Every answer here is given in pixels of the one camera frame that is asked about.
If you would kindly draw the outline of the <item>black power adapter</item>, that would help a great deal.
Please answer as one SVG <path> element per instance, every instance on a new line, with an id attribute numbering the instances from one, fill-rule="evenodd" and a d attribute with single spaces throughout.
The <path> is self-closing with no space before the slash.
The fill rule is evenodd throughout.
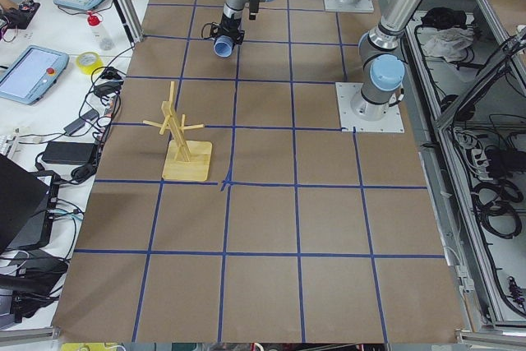
<path id="1" fill-rule="evenodd" d="M 88 163 L 95 152 L 93 143 L 50 141 L 42 155 L 46 164 L 79 164 Z"/>

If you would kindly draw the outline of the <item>light blue plastic cup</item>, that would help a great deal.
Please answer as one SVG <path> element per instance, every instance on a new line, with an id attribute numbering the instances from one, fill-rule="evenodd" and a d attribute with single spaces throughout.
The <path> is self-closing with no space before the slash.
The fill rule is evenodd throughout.
<path id="1" fill-rule="evenodd" d="M 213 50 L 220 58 L 228 58 L 232 55 L 235 43 L 227 35 L 215 38 Z"/>

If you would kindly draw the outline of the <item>wooden cup rack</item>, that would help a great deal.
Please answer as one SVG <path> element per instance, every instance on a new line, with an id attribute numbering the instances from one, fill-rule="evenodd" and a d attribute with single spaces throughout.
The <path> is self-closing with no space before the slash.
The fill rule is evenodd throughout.
<path id="1" fill-rule="evenodd" d="M 161 123 L 144 120 L 145 125 L 157 127 L 163 135 L 167 129 L 171 134 L 168 151 L 164 161 L 162 178 L 166 181 L 205 182 L 208 178 L 212 143 L 209 141 L 190 141 L 185 131 L 204 128 L 204 124 L 186 125 L 186 115 L 178 117 L 175 106 L 175 82 L 170 82 L 168 100 L 161 104 L 164 120 Z"/>

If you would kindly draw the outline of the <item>yellow tape roll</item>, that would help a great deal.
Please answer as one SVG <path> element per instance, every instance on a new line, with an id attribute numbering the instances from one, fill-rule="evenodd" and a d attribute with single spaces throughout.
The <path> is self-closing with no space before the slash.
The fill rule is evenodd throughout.
<path id="1" fill-rule="evenodd" d="M 104 64 L 96 52 L 84 52 L 76 57 L 76 66 L 84 75 L 92 75 L 103 70 Z"/>

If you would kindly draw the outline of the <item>red capped bottle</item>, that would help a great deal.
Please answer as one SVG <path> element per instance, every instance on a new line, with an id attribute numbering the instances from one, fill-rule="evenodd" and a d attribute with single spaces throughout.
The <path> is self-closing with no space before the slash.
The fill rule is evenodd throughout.
<path id="1" fill-rule="evenodd" d="M 109 36 L 108 31 L 105 29 L 102 20 L 96 14 L 89 12 L 87 16 L 87 23 L 91 28 L 96 42 L 102 50 L 108 51 L 114 48 L 113 40 Z"/>

